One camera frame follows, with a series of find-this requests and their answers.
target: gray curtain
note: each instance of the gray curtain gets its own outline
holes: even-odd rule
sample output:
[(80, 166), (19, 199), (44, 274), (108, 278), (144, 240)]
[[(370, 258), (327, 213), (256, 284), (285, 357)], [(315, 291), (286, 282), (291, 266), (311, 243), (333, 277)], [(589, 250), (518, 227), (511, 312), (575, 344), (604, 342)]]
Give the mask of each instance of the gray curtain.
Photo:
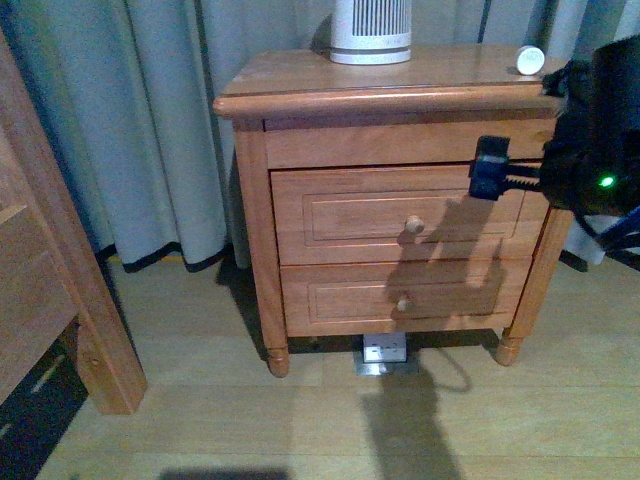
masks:
[[(414, 44), (560, 58), (637, 31), (638, 2), (414, 0)], [(2, 21), (96, 250), (179, 242), (249, 262), (229, 122), (210, 104), (264, 50), (326, 43), (328, 0), (8, 0)]]

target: air purifier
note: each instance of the air purifier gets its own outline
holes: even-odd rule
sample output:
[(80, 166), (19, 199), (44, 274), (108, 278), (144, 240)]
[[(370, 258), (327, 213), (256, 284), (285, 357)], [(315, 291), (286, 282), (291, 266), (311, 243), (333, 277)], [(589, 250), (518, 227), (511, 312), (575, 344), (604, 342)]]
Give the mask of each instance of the air purifier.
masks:
[(411, 0), (336, 0), (331, 60), (382, 65), (411, 58)]

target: electrical outlet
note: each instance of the electrical outlet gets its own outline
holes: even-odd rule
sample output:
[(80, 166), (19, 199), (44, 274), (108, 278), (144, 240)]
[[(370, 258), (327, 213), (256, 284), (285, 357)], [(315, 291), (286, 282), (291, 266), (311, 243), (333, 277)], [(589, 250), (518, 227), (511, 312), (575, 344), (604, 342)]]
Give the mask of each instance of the electrical outlet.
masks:
[(364, 363), (406, 362), (407, 336), (404, 332), (363, 335)]

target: bottle cap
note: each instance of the bottle cap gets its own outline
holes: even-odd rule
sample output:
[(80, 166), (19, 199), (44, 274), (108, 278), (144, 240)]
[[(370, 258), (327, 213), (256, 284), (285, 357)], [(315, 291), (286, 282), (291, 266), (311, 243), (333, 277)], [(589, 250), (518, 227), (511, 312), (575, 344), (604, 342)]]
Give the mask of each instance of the bottle cap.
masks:
[(521, 75), (535, 75), (544, 66), (544, 53), (537, 47), (525, 45), (516, 54), (516, 68)]

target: wooden drawer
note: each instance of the wooden drawer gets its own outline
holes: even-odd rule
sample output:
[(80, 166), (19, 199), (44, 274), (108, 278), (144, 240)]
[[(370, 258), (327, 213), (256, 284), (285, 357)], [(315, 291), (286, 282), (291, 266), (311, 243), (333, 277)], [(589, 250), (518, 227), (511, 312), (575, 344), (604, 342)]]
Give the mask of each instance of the wooden drawer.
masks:
[[(468, 166), (273, 172), (282, 265), (531, 256), (548, 203), (469, 197)], [(405, 230), (409, 216), (422, 233)]]
[(267, 120), (271, 169), (443, 163), (473, 159), (482, 135), (510, 137), (512, 158), (542, 157), (551, 109)]
[[(531, 259), (283, 267), (289, 336), (507, 327)], [(400, 311), (398, 302), (409, 302)]]

